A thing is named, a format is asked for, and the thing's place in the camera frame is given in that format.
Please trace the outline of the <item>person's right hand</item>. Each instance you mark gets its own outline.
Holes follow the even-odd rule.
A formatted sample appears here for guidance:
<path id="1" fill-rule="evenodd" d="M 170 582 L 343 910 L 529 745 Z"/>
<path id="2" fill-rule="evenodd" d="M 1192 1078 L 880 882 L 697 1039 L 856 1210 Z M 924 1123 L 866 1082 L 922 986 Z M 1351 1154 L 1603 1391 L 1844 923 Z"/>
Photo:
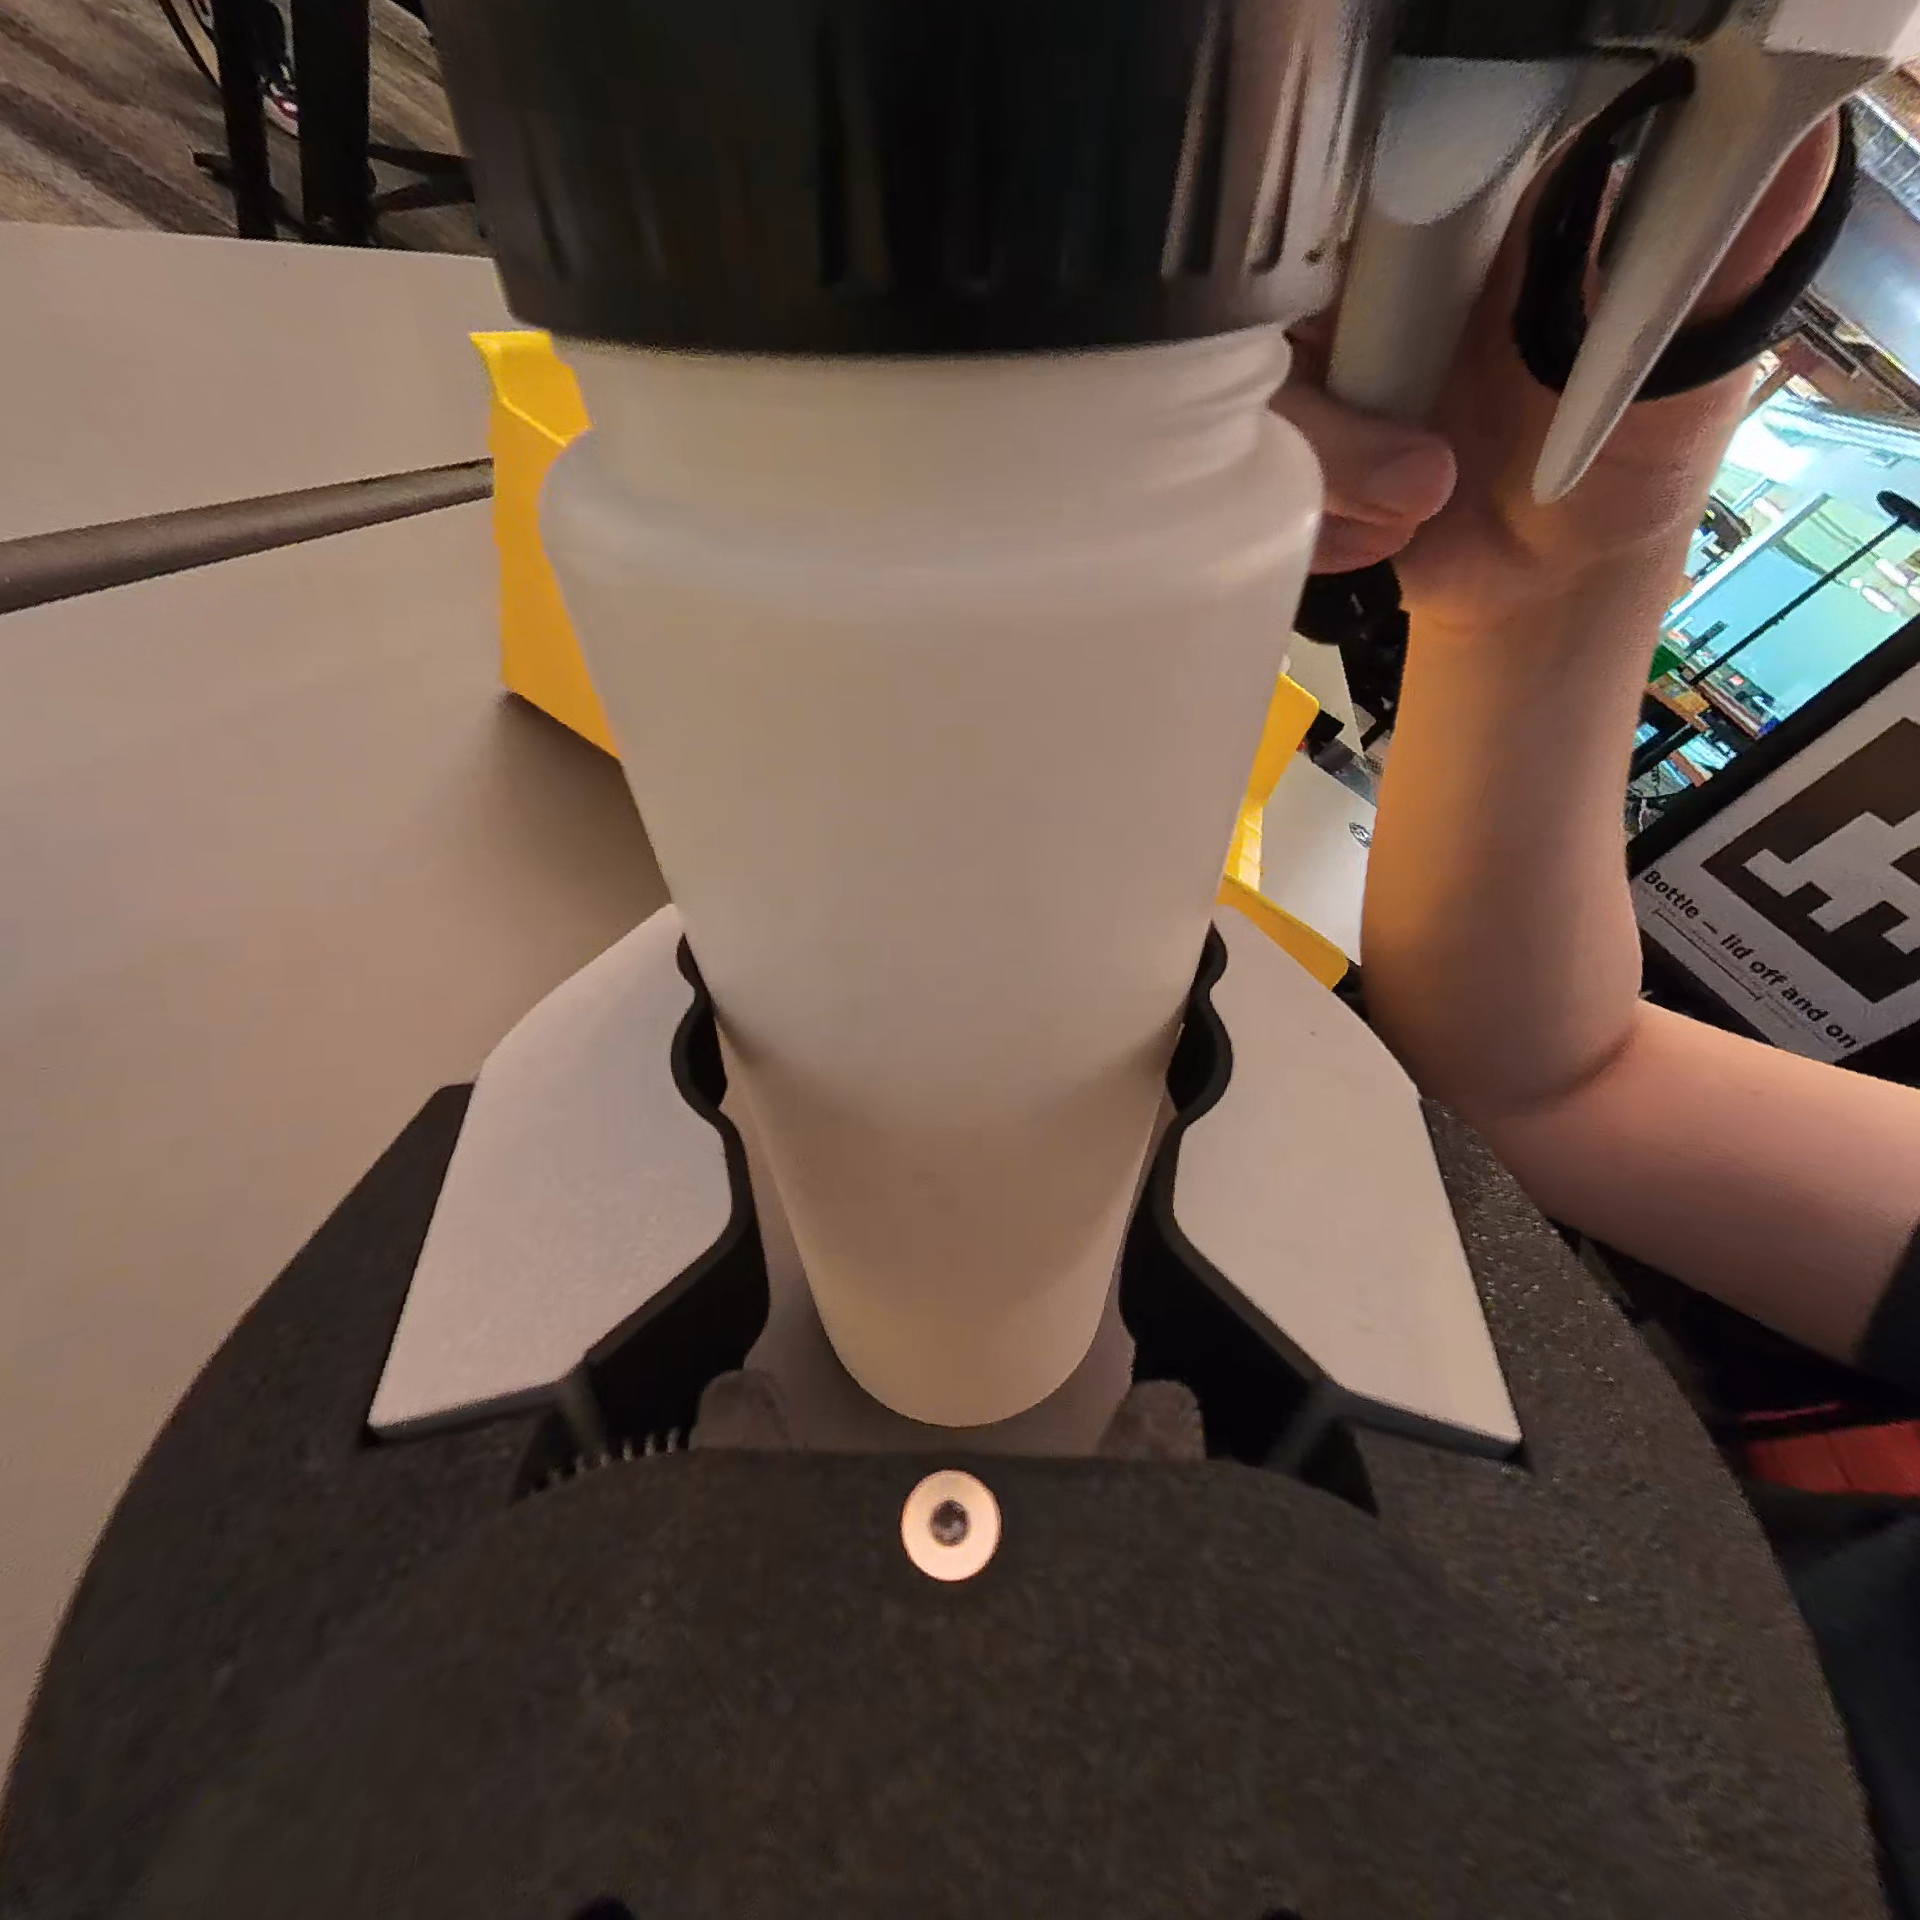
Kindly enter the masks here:
<path id="1" fill-rule="evenodd" d="M 1579 484 L 1539 500 L 1531 475 L 1557 397 L 1524 371 L 1513 305 L 1527 263 L 1516 228 L 1461 339 L 1432 428 L 1353 411 L 1327 394 L 1327 327 L 1297 327 L 1276 413 L 1313 445 L 1327 507 L 1301 617 L 1348 620 L 1327 578 L 1389 565 L 1417 628 L 1487 634 L 1572 591 L 1671 587 L 1748 372 L 1636 402 Z"/>

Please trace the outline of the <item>white plastic bottle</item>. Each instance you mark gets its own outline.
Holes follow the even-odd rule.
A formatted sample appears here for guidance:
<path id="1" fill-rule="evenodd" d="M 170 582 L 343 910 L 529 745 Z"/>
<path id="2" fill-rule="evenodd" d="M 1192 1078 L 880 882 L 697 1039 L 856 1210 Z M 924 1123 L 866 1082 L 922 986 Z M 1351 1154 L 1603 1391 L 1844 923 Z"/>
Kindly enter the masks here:
<path id="1" fill-rule="evenodd" d="M 1017 1418 L 1104 1315 L 1313 557 L 1284 332 L 554 347 L 545 550 L 824 1330 Z"/>

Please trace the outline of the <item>person's right forearm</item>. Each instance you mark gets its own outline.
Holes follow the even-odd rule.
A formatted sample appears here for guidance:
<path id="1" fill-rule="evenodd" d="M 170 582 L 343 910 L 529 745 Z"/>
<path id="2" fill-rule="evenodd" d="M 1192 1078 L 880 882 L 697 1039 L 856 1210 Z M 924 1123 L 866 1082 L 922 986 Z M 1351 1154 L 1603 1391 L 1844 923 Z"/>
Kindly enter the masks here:
<path id="1" fill-rule="evenodd" d="M 1417 620 L 1362 910 L 1377 1034 L 1560 1226 L 1916 1389 L 1919 1093 L 1648 1005 L 1653 628 Z"/>

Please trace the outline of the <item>black framed marker sign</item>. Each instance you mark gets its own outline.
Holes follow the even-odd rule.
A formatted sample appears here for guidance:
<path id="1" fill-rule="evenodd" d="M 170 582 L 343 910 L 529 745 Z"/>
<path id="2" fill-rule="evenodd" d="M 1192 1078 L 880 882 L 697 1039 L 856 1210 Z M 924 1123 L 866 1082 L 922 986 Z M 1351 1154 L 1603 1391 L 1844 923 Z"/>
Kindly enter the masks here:
<path id="1" fill-rule="evenodd" d="M 1627 844 L 1656 1001 L 1919 1082 L 1919 623 Z"/>

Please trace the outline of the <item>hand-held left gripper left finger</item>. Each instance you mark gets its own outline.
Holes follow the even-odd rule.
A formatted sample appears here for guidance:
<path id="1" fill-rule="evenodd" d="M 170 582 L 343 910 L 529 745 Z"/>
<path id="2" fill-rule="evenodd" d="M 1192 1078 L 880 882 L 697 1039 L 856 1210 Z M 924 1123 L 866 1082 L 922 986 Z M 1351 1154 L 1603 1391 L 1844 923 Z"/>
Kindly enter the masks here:
<path id="1" fill-rule="evenodd" d="M 691 1434 L 770 1310 L 727 1090 L 672 906 L 519 1020 L 471 1085 L 373 1435 L 523 1410 L 581 1444 Z"/>

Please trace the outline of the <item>person's dark clothing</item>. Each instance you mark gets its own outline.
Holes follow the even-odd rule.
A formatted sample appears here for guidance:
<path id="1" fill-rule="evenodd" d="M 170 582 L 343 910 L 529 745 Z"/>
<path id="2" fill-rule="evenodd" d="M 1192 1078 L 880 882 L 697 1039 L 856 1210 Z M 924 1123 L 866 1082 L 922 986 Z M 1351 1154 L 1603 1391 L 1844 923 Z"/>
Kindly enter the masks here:
<path id="1" fill-rule="evenodd" d="M 1869 1805 L 1895 1915 L 1919 1915 L 1919 1502 L 1796 1494 L 1748 1479 L 1776 1434 L 1919 1421 L 1916 1247 L 1866 1338 L 1866 1366 L 1811 1354 L 1613 1247 L 1561 1229 L 1682 1388 L 1739 1481 L 1808 1626 Z"/>

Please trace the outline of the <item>red patterned cloth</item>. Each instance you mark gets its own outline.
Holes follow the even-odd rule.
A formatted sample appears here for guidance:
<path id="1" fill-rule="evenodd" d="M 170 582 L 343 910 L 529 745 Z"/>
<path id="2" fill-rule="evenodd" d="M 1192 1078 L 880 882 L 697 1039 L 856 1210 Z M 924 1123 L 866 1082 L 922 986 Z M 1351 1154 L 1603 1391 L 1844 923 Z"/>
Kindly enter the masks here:
<path id="1" fill-rule="evenodd" d="M 1796 1494 L 1919 1502 L 1919 1421 L 1776 1434 L 1744 1450 L 1748 1479 Z"/>

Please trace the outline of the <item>black bottle lid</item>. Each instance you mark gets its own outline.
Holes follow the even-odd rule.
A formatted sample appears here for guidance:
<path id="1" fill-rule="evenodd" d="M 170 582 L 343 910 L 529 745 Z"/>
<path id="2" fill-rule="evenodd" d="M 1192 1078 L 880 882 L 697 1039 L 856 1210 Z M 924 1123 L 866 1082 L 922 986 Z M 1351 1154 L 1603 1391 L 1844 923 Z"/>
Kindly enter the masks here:
<path id="1" fill-rule="evenodd" d="M 1175 346 L 1322 308 L 1392 11 L 425 7 L 516 319 L 833 357 Z"/>

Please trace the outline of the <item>black metal table legs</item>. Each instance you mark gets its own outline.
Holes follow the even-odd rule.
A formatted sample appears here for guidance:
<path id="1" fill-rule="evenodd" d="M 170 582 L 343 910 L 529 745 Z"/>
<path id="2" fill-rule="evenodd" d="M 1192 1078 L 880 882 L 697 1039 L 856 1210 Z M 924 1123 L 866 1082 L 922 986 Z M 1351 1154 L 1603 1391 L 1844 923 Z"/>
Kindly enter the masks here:
<path id="1" fill-rule="evenodd" d="M 197 170 L 232 202 L 239 237 L 370 246 L 380 219 L 471 209 L 467 161 L 373 133 L 370 2 L 157 2 L 215 91 L 220 151 Z"/>

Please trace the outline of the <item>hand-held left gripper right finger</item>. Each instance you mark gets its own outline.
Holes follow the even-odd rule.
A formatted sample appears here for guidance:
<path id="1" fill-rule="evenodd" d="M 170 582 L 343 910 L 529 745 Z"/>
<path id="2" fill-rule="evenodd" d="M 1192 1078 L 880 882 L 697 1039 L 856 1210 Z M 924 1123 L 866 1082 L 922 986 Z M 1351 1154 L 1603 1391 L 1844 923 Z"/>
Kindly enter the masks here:
<path id="1" fill-rule="evenodd" d="M 1424 1107 L 1331 987 L 1220 906 L 1125 1239 L 1138 1382 L 1208 1457 L 1351 1462 L 1357 1434 L 1512 1460 L 1523 1426 Z"/>

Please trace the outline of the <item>yellow plastic bin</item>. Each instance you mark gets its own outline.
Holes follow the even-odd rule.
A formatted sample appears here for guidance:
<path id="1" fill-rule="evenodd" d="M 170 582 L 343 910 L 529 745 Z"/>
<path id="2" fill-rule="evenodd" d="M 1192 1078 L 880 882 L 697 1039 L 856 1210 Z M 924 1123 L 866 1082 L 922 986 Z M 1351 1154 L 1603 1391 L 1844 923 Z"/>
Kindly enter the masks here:
<path id="1" fill-rule="evenodd" d="M 579 381 L 537 329 L 479 329 L 471 347 L 489 383 L 504 689 L 569 734 L 618 756 L 618 739 L 569 623 L 539 531 L 545 481 L 589 422 Z M 1309 977 L 1336 987 L 1356 971 L 1356 962 L 1322 922 L 1298 919 L 1265 889 L 1265 812 L 1289 765 L 1301 763 L 1301 749 L 1322 714 L 1308 689 L 1289 674 L 1277 676 L 1219 900 L 1258 923 Z"/>

